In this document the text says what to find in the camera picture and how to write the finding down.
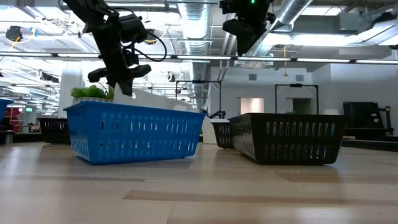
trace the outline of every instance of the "black equipment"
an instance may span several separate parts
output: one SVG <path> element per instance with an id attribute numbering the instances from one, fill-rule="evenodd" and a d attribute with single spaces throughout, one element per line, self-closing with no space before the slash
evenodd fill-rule
<path id="1" fill-rule="evenodd" d="M 114 88 L 118 83 L 123 94 L 131 96 L 133 79 L 151 71 L 149 65 L 138 65 L 138 55 L 135 54 L 137 50 L 134 44 L 143 42 L 147 37 L 142 18 L 132 11 L 128 16 L 120 17 L 116 10 L 123 8 L 109 7 L 103 0 L 64 1 L 86 24 L 83 32 L 93 33 L 101 54 L 99 58 L 103 59 L 106 66 L 90 72 L 89 81 L 98 82 L 100 78 L 106 77 L 109 86 Z M 130 44 L 122 46 L 121 42 Z"/>
<path id="2" fill-rule="evenodd" d="M 386 134 L 394 134 L 391 127 L 390 106 L 379 108 L 374 102 L 344 102 L 344 115 L 351 117 L 345 136 L 355 136 L 355 139 L 385 141 Z M 384 127 L 381 113 L 386 113 L 387 128 Z"/>
<path id="3" fill-rule="evenodd" d="M 223 30 L 236 36 L 238 55 L 250 50 L 267 31 L 266 21 L 274 23 L 276 16 L 268 12 L 273 0 L 224 0 L 220 1 L 223 14 L 236 13 L 238 19 L 224 22 Z"/>
<path id="4" fill-rule="evenodd" d="M 20 42 L 24 37 L 22 36 L 20 26 L 10 26 L 6 31 L 6 38 L 13 42 Z"/>

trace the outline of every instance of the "metal pole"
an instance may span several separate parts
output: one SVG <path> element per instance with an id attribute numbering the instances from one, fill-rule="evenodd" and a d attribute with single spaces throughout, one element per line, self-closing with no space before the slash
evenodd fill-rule
<path id="1" fill-rule="evenodd" d="M 315 89 L 317 90 L 317 115 L 319 115 L 319 91 L 318 91 L 318 85 L 314 85 Z"/>
<path id="2" fill-rule="evenodd" d="M 175 82 L 175 99 L 177 99 L 178 83 L 179 83 L 179 81 L 176 81 L 176 82 Z"/>
<path id="3" fill-rule="evenodd" d="M 275 85 L 275 114 L 278 113 L 277 89 L 278 89 L 278 85 Z"/>
<path id="4" fill-rule="evenodd" d="M 219 93 L 220 93 L 220 109 L 219 109 L 219 111 L 221 111 L 221 82 L 218 82 L 218 84 L 220 85 L 220 91 L 219 91 Z"/>

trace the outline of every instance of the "green plant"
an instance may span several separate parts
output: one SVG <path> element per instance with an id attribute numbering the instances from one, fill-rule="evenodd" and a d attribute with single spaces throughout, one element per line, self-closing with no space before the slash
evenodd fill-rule
<path id="1" fill-rule="evenodd" d="M 112 100 L 114 97 L 114 89 L 112 87 L 109 87 L 109 91 L 104 91 L 97 86 L 92 85 L 88 88 L 73 88 L 70 95 L 74 98 L 95 97 Z"/>

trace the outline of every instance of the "blue plastic basket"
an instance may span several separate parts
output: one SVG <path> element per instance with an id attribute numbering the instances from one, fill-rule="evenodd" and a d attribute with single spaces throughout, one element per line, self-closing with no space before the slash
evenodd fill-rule
<path id="1" fill-rule="evenodd" d="M 82 101 L 65 108 L 73 151 L 92 164 L 195 154 L 204 114 Z"/>
<path id="2" fill-rule="evenodd" d="M 0 99 L 0 115 L 1 117 L 4 116 L 4 112 L 6 112 L 7 105 L 14 103 L 12 100 L 4 100 Z"/>

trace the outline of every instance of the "basket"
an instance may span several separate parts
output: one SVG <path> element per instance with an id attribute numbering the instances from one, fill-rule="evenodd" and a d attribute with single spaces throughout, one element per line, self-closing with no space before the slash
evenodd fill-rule
<path id="1" fill-rule="evenodd" d="M 6 112 L 7 105 L 10 105 L 11 103 L 14 103 L 14 101 L 0 99 L 0 115 L 1 115 L 1 117 L 4 116 L 4 112 Z"/>
<path id="2" fill-rule="evenodd" d="M 231 118 L 234 146 L 258 164 L 332 164 L 349 118 L 249 113 Z"/>
<path id="3" fill-rule="evenodd" d="M 233 135 L 229 122 L 212 122 L 216 134 L 217 146 L 223 149 L 234 149 Z"/>
<path id="4" fill-rule="evenodd" d="M 65 118 L 39 118 L 43 139 L 50 144 L 70 144 L 68 120 Z"/>
<path id="5" fill-rule="evenodd" d="M 193 156 L 204 114 L 82 101 L 65 108 L 73 151 L 92 164 Z"/>

